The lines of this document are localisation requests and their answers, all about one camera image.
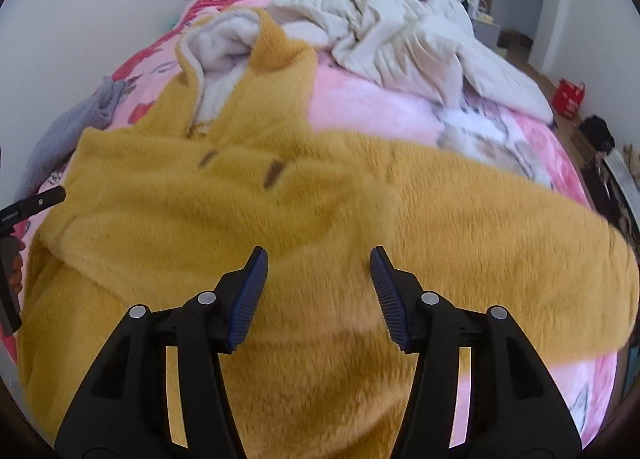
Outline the pink cartoon bed blanket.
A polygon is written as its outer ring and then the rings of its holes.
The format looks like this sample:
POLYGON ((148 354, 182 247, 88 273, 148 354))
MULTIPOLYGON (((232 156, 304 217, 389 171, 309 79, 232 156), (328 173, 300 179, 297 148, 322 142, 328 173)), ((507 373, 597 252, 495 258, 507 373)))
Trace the pink cartoon bed blanket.
MULTIPOLYGON (((99 119, 93 120, 72 110, 64 112, 68 122, 64 135, 75 130, 78 119, 109 130, 134 124, 177 74, 175 44, 192 23, 233 6, 262 7, 269 1, 192 0, 167 33, 132 55, 94 92, 103 109, 99 119)), ((498 107, 472 92, 465 92, 464 99, 470 115, 466 124, 482 123, 492 132, 499 122, 506 123, 506 138, 492 139, 501 148, 512 148, 522 142, 523 154, 529 159, 528 174, 535 182, 581 205, 589 203, 570 157, 547 124, 498 107)), ((308 111, 308 119, 317 130, 342 128, 434 146, 437 135, 444 129, 440 121, 443 115, 439 107, 421 97, 384 89, 344 71, 335 66, 329 54, 319 58, 308 111)), ((56 145, 61 139, 61 135, 47 132, 37 142, 18 181, 17 198, 58 185, 65 177, 70 152, 58 150, 56 145)), ((551 370, 585 444, 596 437, 603 423, 613 393, 616 367, 617 356, 608 354, 551 370)))

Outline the yellow fleece hooded jacket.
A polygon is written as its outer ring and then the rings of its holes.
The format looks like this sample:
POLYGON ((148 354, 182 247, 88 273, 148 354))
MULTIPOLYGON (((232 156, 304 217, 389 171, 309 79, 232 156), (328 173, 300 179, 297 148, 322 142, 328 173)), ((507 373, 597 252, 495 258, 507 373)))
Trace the yellow fleece hooded jacket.
POLYGON ((638 267, 598 214, 450 151, 313 130, 316 51, 263 10, 192 26, 176 56, 141 120, 85 130, 32 233, 17 358, 45 435, 129 306, 179 306, 255 247, 267 283, 222 362, 252 458, 390 453, 416 362, 385 328, 378 246, 454 305, 504 306, 547 365, 628 340, 638 267))

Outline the black bag on floor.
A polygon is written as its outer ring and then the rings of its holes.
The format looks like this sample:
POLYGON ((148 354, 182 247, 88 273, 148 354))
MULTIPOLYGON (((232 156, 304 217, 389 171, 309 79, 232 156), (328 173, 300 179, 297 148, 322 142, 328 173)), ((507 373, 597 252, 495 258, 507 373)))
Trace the black bag on floor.
POLYGON ((588 116, 578 128, 597 152, 609 154, 615 148, 615 139, 608 124, 600 116, 588 116))

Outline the grey bedside table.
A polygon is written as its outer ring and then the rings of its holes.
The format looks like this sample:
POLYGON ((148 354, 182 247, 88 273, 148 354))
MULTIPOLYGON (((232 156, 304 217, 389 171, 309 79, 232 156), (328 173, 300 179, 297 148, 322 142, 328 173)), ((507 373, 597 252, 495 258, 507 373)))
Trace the grey bedside table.
POLYGON ((490 49, 495 49, 498 46, 501 26, 494 22, 480 20, 478 17, 472 19, 472 26, 477 41, 490 49))

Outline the red shopping bag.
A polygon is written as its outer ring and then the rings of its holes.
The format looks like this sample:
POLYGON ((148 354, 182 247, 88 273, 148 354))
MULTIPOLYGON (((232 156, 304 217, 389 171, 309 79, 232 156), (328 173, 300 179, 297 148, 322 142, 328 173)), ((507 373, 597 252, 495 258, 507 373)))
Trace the red shopping bag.
POLYGON ((551 104, 555 112, 567 120, 574 120, 586 95, 584 83, 575 84, 561 78, 551 104))

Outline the cream quilted blanket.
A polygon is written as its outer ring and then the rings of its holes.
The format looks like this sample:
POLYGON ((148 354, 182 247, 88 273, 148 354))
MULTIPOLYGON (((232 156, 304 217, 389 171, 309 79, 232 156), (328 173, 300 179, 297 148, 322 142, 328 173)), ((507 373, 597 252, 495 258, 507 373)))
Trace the cream quilted blanket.
POLYGON ((549 124, 528 75, 480 42, 456 0, 271 0, 281 26, 306 29, 343 69, 379 86, 458 107, 463 89, 549 124))

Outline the grey folded garment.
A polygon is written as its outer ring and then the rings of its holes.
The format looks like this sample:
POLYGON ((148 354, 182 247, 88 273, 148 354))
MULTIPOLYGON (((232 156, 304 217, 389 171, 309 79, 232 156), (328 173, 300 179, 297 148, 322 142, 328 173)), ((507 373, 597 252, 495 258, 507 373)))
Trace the grey folded garment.
POLYGON ((96 93, 71 107, 50 125, 27 161, 15 193, 16 200, 37 192, 49 175, 75 151, 86 128, 104 130, 112 124, 125 87, 124 81, 106 76, 96 93))

